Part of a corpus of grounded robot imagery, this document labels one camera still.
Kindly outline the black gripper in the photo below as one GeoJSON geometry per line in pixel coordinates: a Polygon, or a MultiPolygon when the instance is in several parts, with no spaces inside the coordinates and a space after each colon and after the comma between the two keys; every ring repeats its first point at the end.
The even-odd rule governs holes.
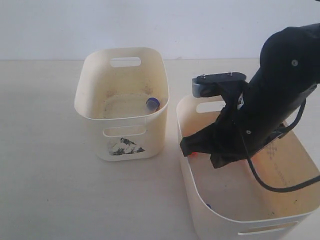
{"type": "Polygon", "coordinates": [[[184,157],[192,153],[210,154],[214,169],[245,160],[281,135],[288,111],[283,107],[241,107],[227,114],[222,111],[215,131],[203,128],[184,136],[180,149],[184,157]]]}

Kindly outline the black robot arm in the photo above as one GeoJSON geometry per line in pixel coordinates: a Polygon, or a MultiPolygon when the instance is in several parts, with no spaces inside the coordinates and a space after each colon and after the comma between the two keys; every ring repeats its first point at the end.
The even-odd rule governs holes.
{"type": "Polygon", "coordinates": [[[221,96],[217,119],[185,136],[184,156],[209,154],[215,168],[250,157],[286,128],[284,120],[320,82],[320,25],[287,27],[264,43],[260,67],[250,81],[240,72],[199,75],[192,80],[196,98],[221,96]]]}

